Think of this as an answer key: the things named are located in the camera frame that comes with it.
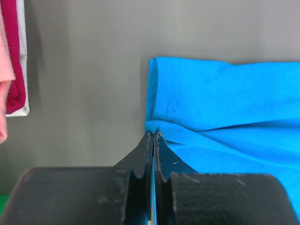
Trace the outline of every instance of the seam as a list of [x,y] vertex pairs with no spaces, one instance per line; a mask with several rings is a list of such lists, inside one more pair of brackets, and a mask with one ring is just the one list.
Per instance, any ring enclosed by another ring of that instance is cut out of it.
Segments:
[[180,96],[180,87],[181,87],[181,60],[178,59],[178,65],[179,65],[179,73],[178,73],[178,76],[179,76],[179,87],[178,87],[178,94],[177,94],[177,102],[176,102],[176,107],[175,107],[175,112],[174,112],[174,115],[173,115],[173,119],[172,119],[172,123],[174,123],[174,118],[175,118],[175,115],[176,115],[176,111],[177,111],[177,106],[178,106],[178,101],[179,101],[179,96]]
[[166,127],[168,126],[168,122],[167,122],[167,118],[168,118],[168,114],[169,114],[169,104],[171,102],[171,98],[172,98],[172,93],[173,93],[173,82],[174,82],[174,76],[173,76],[173,72],[174,72],[174,58],[172,58],[172,82],[171,82],[171,93],[170,93],[170,97],[169,97],[169,102],[168,102],[168,106],[167,106],[167,112],[165,114],[165,122],[166,122],[166,125],[165,127],[161,130],[161,132],[163,132]]

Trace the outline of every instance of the blue fabric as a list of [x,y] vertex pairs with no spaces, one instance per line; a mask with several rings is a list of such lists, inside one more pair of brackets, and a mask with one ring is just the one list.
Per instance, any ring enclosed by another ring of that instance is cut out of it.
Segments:
[[201,173],[268,173],[300,218],[300,63],[149,61],[146,131]]

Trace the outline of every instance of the cloth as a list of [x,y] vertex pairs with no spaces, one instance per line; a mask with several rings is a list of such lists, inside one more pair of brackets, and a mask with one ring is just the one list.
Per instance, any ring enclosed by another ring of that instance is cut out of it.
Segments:
[[25,105],[14,111],[12,114],[7,114],[7,117],[14,116],[27,116],[29,109],[28,100],[28,88],[27,88],[27,40],[26,40],[26,27],[25,27],[25,14],[24,14],[24,0],[17,0],[17,17],[18,17],[18,27],[19,27],[19,43],[20,43],[20,64],[22,69],[22,75],[25,86]]
[[13,67],[8,52],[3,17],[0,4],[0,143],[7,138],[7,127],[5,119],[6,98],[11,81],[15,78]]
[[20,64],[19,29],[16,0],[0,0],[9,55],[15,73],[7,95],[6,113],[11,114],[25,105],[25,86]]
[[149,61],[146,131],[201,173],[267,173],[300,218],[300,63]]

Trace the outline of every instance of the green surface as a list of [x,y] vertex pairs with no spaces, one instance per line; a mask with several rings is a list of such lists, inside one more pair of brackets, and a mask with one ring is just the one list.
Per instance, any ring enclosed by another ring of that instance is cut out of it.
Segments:
[[6,201],[8,200],[9,195],[0,195],[0,216],[4,210]]

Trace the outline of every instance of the magenta fabric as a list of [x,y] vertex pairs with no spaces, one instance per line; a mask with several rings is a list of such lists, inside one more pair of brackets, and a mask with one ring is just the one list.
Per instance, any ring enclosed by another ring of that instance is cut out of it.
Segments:
[[0,0],[10,60],[15,73],[6,101],[6,114],[21,109],[25,105],[26,93],[20,64],[19,28],[16,0]]

